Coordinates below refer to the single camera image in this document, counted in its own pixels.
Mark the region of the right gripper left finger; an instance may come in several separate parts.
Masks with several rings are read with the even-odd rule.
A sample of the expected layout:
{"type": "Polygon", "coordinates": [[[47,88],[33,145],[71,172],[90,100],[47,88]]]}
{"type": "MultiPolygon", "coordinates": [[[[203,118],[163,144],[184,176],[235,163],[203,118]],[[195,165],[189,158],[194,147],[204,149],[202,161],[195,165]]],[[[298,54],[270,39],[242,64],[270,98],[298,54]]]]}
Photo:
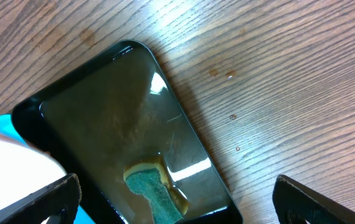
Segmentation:
{"type": "Polygon", "coordinates": [[[67,174],[0,210],[0,224],[68,223],[75,220],[81,201],[76,174],[67,174]]]}

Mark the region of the green yellow sponge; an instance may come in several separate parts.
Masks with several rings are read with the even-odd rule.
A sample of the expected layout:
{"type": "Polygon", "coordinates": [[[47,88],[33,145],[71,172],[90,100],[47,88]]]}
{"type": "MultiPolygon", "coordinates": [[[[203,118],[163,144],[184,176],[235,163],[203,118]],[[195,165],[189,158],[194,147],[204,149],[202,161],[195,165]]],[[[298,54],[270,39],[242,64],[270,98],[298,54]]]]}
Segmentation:
{"type": "Polygon", "coordinates": [[[128,166],[123,173],[123,180],[132,193],[148,201],[154,223],[177,223],[188,211],[189,202],[173,187],[161,156],[143,159],[128,166]]]}

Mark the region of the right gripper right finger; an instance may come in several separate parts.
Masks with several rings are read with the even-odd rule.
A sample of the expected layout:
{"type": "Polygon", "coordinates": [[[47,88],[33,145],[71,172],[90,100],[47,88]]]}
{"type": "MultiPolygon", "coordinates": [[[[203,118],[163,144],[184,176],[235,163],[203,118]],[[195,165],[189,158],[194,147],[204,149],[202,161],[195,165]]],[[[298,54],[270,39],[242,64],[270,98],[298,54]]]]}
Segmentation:
{"type": "Polygon", "coordinates": [[[355,212],[286,176],[276,179],[273,205],[280,223],[355,224],[355,212]]]}

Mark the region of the white plate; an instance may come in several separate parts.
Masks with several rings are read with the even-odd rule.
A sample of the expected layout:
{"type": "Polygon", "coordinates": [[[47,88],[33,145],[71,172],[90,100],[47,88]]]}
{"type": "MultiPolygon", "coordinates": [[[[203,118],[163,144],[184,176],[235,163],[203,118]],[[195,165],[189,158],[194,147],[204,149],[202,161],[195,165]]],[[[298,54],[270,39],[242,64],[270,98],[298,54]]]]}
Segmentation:
{"type": "Polygon", "coordinates": [[[65,175],[50,155],[0,133],[0,210],[65,175]]]}

